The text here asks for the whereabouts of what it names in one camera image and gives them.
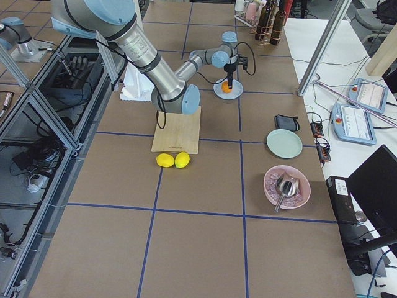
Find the wooden cutting board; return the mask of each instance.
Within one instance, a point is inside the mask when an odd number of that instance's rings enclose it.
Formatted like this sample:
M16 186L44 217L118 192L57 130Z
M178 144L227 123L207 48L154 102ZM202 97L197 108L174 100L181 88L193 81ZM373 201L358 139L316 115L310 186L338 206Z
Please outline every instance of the wooden cutting board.
M192 115L167 113L164 129L156 126L152 152L199 153L201 107ZM164 113L159 113L159 123L164 123Z

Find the yellow lemon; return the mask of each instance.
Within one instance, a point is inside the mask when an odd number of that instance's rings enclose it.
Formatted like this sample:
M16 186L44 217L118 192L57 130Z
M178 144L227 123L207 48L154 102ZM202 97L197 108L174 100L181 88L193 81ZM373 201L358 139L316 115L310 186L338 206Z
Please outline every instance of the yellow lemon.
M175 157L175 166L177 168L184 168L187 166L187 164L190 161L190 156L186 152L180 152L178 155Z
M174 164L174 157L167 153L161 153L156 157L157 164L163 168L169 168Z
M221 85L222 91L224 93L230 93L232 89L229 89L228 82L224 81Z

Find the metal scoop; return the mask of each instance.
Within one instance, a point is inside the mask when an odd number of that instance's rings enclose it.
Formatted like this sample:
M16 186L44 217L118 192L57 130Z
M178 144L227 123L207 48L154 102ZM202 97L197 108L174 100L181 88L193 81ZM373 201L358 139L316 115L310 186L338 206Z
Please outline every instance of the metal scoop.
M280 198L275 205L274 211L278 212L285 197L293 197L299 190L299 179L291 177L284 173L276 181L276 190L280 194Z

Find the gray chair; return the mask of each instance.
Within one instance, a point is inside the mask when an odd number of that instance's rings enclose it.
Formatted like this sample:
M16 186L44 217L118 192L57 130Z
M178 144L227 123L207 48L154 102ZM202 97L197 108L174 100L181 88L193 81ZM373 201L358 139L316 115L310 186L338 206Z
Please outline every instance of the gray chair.
M357 19L361 26L372 31L371 34L361 40L362 43L371 42L374 38L386 37L394 27L380 22L380 19L377 19L377 15L372 12L374 10L372 8L361 8L355 12L354 19Z

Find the orange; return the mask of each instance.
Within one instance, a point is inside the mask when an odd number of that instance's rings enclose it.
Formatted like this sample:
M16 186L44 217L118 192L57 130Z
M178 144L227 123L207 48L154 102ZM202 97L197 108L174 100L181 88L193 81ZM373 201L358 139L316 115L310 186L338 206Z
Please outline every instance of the orange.
M232 89L229 89L228 82L227 82L227 81L224 81L224 82L222 83L222 91L223 91L224 93L230 93L231 90L232 90Z

